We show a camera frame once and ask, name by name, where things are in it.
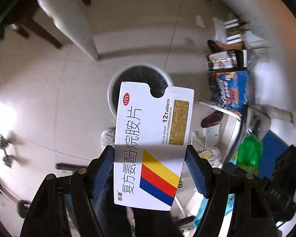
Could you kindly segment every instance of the yellow stripe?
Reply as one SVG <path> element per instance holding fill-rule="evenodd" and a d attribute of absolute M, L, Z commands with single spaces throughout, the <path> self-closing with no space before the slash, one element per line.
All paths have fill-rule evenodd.
<path fill-rule="evenodd" d="M 170 169 L 164 166 L 161 162 L 151 156 L 144 150 L 143 165 L 149 168 L 152 172 L 160 176 L 163 180 L 174 186 L 178 187 L 180 177 L 174 174 Z"/>

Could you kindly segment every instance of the red oval logo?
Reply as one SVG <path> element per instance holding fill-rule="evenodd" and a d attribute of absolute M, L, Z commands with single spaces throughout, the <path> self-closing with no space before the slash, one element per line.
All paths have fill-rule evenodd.
<path fill-rule="evenodd" d="M 127 106 L 128 103 L 129 103 L 129 93 L 127 92 L 126 94 L 124 94 L 123 104 Z"/>

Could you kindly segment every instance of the gold hologram sticker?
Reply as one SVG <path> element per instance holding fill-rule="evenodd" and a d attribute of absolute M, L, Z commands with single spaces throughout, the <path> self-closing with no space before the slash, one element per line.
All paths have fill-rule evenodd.
<path fill-rule="evenodd" d="M 174 100 L 169 144 L 184 144 L 188 107 L 188 101 Z"/>

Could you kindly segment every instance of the round trash bin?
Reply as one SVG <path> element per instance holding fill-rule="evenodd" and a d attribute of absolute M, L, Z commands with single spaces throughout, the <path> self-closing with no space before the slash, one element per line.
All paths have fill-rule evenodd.
<path fill-rule="evenodd" d="M 155 98 L 162 97 L 165 89 L 173 85 L 172 79 L 166 72 L 150 64 L 132 65 L 121 69 L 112 77 L 108 88 L 108 103 L 114 117 L 117 117 L 122 82 L 147 83 L 151 95 Z"/>

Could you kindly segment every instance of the floor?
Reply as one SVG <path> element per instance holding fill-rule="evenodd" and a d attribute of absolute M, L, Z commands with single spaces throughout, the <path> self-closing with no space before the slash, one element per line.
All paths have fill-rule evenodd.
<path fill-rule="evenodd" d="M 197 103 L 209 98 L 204 56 L 213 37 L 212 17 L 228 20 L 230 9 L 219 0 L 92 0 L 85 12 L 101 55 L 90 59 L 39 10 L 34 19 L 62 44 L 55 49 L 30 34 L 28 40 L 7 30 L 0 43 L 0 133 L 16 156 L 0 178 L 18 199 L 32 200 L 59 162 L 88 165 L 102 152 L 101 132 L 115 126 L 107 104 L 114 73 L 127 65 L 150 63 L 164 69 L 176 86 L 195 90 L 191 130 L 211 109 Z M 196 25 L 201 15 L 205 28 Z M 189 175 L 183 179 L 188 183 Z M 193 193 L 178 197 L 186 204 Z"/>

